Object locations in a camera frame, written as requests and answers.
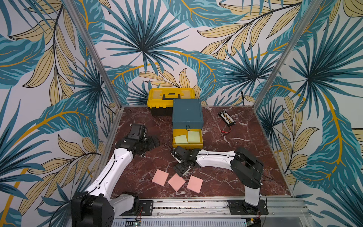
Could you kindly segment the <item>teal top drawer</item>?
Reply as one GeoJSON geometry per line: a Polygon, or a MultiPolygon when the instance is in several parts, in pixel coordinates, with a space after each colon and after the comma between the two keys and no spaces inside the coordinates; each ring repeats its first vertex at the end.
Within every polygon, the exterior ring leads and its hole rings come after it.
{"type": "Polygon", "coordinates": [[[203,128],[203,119],[173,119],[173,129],[185,130],[186,125],[189,125],[191,130],[200,130],[203,128]]]}

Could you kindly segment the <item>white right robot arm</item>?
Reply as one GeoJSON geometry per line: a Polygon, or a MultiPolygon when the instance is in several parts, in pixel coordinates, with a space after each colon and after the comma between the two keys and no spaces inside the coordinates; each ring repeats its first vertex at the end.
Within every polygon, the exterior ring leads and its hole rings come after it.
{"type": "Polygon", "coordinates": [[[179,176],[184,176],[195,167],[218,167],[233,171],[244,185],[244,203],[250,207],[259,205],[264,164],[247,149],[240,147],[221,152],[187,150],[178,146],[171,149],[171,155],[178,162],[174,170],[179,176]]]}

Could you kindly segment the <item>yellow drawer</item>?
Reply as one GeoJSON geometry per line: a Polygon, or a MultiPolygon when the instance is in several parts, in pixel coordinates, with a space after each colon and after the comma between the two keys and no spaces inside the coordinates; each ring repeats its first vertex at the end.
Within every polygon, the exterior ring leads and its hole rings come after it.
{"type": "Polygon", "coordinates": [[[188,138],[188,131],[187,130],[178,130],[178,129],[175,129],[173,130],[173,147],[174,148],[177,148],[178,146],[184,148],[184,149],[202,149],[204,144],[203,144],[203,138],[202,138],[202,130],[191,130],[191,131],[199,131],[200,133],[200,143],[188,143],[188,144],[175,144],[175,141],[174,141],[174,137],[175,136],[179,136],[179,135],[183,135],[185,134],[188,138]]]}

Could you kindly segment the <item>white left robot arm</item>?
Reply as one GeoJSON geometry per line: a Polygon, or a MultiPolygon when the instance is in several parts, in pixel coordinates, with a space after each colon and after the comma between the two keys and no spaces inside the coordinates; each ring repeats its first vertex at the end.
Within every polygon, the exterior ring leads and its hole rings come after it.
{"type": "Polygon", "coordinates": [[[76,193],[71,200],[71,222],[74,227],[110,227],[116,217],[139,214],[138,196],[122,194],[112,198],[112,192],[126,167],[135,156],[157,148],[157,136],[148,136],[147,128],[131,124],[127,136],[118,141],[112,157],[96,180],[83,193],[76,193]]]}

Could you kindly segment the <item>green sticky note pad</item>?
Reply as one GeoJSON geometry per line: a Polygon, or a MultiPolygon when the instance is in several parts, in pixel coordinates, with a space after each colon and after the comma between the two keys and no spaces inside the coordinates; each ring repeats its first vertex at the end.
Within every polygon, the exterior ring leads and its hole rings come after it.
{"type": "Polygon", "coordinates": [[[188,131],[188,143],[200,143],[199,131],[188,131]]]}
{"type": "Polygon", "coordinates": [[[188,139],[185,134],[174,137],[175,144],[188,144],[188,139]]]}

